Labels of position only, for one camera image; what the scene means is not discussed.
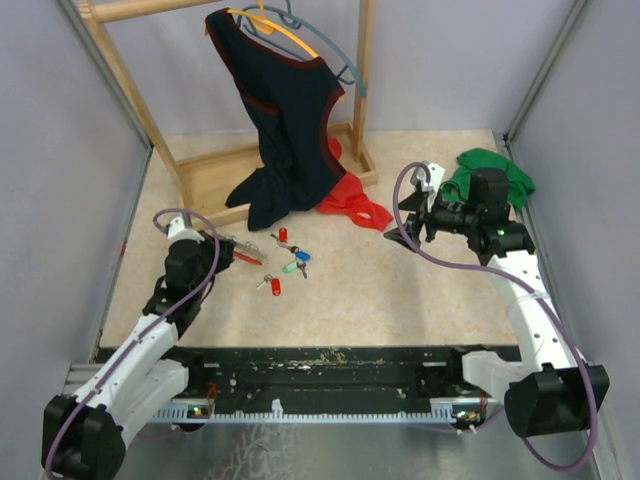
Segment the key with blue tag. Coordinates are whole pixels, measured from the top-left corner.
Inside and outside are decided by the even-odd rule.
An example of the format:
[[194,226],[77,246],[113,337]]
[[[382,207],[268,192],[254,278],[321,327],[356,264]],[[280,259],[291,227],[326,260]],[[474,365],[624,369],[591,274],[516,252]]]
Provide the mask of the key with blue tag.
[[293,253],[295,255],[295,257],[301,261],[307,262],[311,259],[311,255],[303,250],[301,250],[299,247],[294,246],[294,245],[283,245],[283,248],[286,249],[287,251]]

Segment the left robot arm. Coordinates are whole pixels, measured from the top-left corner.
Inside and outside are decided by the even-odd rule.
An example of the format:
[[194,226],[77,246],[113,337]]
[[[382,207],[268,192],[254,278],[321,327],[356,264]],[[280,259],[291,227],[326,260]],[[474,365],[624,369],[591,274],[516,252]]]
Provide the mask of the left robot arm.
[[132,441],[164,404],[206,389],[200,355],[177,342],[216,274],[232,264],[233,250],[232,241],[209,235],[170,245],[165,273],[127,340],[74,393],[46,405],[41,463],[48,478],[114,478]]

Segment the metal key holder red handle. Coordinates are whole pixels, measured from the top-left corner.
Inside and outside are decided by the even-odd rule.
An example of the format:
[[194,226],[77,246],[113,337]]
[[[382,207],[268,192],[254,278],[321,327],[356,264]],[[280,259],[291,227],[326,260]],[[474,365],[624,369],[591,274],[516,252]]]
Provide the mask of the metal key holder red handle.
[[264,264],[266,255],[251,242],[241,242],[233,236],[222,236],[221,239],[232,246],[233,255],[237,259],[257,266]]

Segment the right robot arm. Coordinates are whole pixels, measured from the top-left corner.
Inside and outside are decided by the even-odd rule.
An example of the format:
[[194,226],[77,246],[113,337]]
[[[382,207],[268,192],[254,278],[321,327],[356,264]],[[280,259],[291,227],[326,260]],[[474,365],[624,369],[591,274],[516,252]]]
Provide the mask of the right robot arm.
[[474,264],[445,267],[489,276],[499,292],[516,335],[519,364],[487,347],[459,354],[446,372],[448,387],[461,396],[476,388],[500,402],[520,438],[575,431],[593,432],[609,389],[605,368],[589,365],[571,343],[545,289],[534,242],[512,219],[507,174],[484,167],[471,174],[467,199],[448,201],[441,188],[445,170],[436,163],[404,168],[413,192],[395,199],[395,229],[386,238],[420,253],[422,242],[439,232],[462,235],[476,255]]

